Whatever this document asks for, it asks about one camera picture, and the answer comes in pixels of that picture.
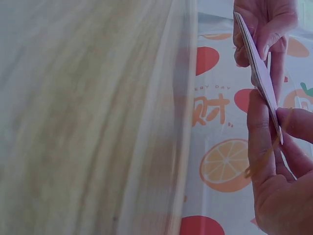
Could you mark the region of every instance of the red apple print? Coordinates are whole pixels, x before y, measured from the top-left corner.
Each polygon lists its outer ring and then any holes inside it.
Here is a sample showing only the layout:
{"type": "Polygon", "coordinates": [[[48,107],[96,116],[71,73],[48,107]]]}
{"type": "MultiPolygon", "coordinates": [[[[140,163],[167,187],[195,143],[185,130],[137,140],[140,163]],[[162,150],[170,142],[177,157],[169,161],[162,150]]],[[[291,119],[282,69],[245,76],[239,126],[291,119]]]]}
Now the red apple print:
{"type": "Polygon", "coordinates": [[[248,112],[249,96],[252,90],[253,89],[242,89],[238,91],[234,96],[235,104],[239,109],[241,109],[245,113],[248,112]]]}
{"type": "Polygon", "coordinates": [[[225,235],[225,232],[214,219],[197,215],[181,220],[179,235],[225,235]]]}
{"type": "Polygon", "coordinates": [[[209,71],[218,63],[219,53],[211,47],[199,47],[197,54],[197,71],[196,75],[209,71]]]}

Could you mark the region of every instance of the wooden board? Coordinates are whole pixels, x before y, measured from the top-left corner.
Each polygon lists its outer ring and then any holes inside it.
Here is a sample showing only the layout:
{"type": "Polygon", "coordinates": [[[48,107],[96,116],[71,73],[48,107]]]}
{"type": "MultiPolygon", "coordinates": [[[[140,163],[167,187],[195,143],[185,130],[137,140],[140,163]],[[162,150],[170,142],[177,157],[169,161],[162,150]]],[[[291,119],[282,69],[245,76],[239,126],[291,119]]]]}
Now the wooden board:
{"type": "Polygon", "coordinates": [[[179,232],[196,10],[0,2],[0,234],[179,232]]]}

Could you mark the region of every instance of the orange slice print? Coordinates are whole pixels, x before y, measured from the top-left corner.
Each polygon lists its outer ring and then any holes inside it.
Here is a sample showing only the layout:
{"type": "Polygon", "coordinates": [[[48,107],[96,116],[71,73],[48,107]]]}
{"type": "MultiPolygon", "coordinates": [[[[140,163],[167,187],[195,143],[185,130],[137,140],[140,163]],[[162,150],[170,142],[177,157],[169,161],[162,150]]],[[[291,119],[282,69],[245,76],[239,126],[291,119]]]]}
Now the orange slice print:
{"type": "Polygon", "coordinates": [[[248,142],[233,139],[211,148],[203,157],[200,177],[210,188],[220,192],[236,192],[250,183],[244,177],[248,167],[248,142]]]}
{"type": "Polygon", "coordinates": [[[208,34],[203,35],[204,38],[209,40],[224,40],[231,37],[231,33],[221,33],[221,34],[208,34]]]}
{"type": "Polygon", "coordinates": [[[289,38],[287,55],[294,57],[308,57],[309,50],[295,38],[289,38]]]}

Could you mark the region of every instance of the hand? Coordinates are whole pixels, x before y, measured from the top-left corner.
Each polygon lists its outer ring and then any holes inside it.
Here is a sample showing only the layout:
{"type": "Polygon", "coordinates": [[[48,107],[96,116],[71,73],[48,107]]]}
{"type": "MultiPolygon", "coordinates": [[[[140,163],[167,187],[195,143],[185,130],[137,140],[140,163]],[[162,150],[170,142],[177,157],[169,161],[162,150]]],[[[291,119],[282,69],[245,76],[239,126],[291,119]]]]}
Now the hand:
{"type": "MultiPolygon", "coordinates": [[[[270,76],[276,100],[279,100],[284,79],[284,62],[288,46],[287,33],[298,24],[296,0],[235,0],[234,11],[242,15],[265,61],[271,52],[270,76]]],[[[246,49],[236,20],[234,20],[235,60],[248,67],[246,49]]]]}
{"type": "MultiPolygon", "coordinates": [[[[277,110],[280,123],[289,112],[277,110]]],[[[247,125],[248,157],[250,165],[255,165],[271,148],[268,107],[257,90],[250,95],[247,125]]],[[[283,134],[284,144],[274,150],[265,168],[251,177],[256,221],[269,235],[313,234],[313,162],[290,135],[313,143],[313,114],[293,109],[283,134]],[[280,150],[296,179],[286,168],[280,150]]]]}

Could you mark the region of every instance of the orange print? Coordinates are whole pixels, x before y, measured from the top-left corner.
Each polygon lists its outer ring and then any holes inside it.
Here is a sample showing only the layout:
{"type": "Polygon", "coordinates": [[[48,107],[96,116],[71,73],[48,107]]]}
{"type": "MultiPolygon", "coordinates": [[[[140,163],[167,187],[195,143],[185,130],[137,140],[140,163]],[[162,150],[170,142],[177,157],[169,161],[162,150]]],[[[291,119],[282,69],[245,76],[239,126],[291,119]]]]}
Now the orange print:
{"type": "Polygon", "coordinates": [[[284,100],[284,108],[302,108],[308,111],[313,105],[313,97],[307,95],[303,89],[297,89],[290,92],[284,100]]]}
{"type": "Polygon", "coordinates": [[[220,113],[220,123],[225,123],[225,106],[230,103],[229,99],[224,99],[223,94],[219,94],[218,99],[206,99],[206,97],[201,96],[195,98],[195,103],[197,101],[202,101],[202,103],[198,104],[194,109],[193,119],[192,119],[192,126],[195,126],[197,123],[200,125],[205,126],[206,122],[202,119],[205,118],[206,121],[214,120],[217,115],[220,113]],[[208,115],[207,110],[208,107],[215,107],[208,115]]]}
{"type": "Polygon", "coordinates": [[[210,188],[220,192],[236,192],[250,183],[244,171],[248,167],[248,142],[233,139],[211,148],[200,164],[200,177],[210,188]]]}
{"type": "Polygon", "coordinates": [[[221,33],[221,34],[208,34],[203,35],[204,38],[210,39],[210,40],[224,40],[231,37],[231,33],[221,33]]]}
{"type": "Polygon", "coordinates": [[[308,57],[309,50],[295,38],[289,38],[287,55],[294,57],[308,57]]]}

